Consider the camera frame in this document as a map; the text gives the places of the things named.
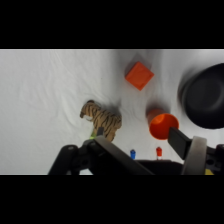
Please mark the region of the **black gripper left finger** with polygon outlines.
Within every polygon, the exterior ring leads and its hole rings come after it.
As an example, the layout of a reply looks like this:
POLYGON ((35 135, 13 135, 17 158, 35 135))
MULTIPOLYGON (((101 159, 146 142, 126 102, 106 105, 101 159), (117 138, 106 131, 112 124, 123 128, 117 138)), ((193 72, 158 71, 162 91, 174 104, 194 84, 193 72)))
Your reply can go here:
POLYGON ((81 147, 63 146, 49 175, 79 175, 85 169, 94 175, 152 175, 150 170, 109 142, 103 127, 97 130, 94 139, 86 140, 81 147))

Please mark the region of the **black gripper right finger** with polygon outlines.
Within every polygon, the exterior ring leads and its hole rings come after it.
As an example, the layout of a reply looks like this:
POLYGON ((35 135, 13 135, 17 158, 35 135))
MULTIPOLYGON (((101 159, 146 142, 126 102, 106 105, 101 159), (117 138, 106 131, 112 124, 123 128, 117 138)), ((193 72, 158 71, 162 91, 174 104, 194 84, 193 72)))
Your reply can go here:
POLYGON ((206 170, 224 175, 224 144, 211 148, 205 138, 190 139, 174 127, 169 129, 168 143, 184 161, 182 175, 202 175, 206 170))

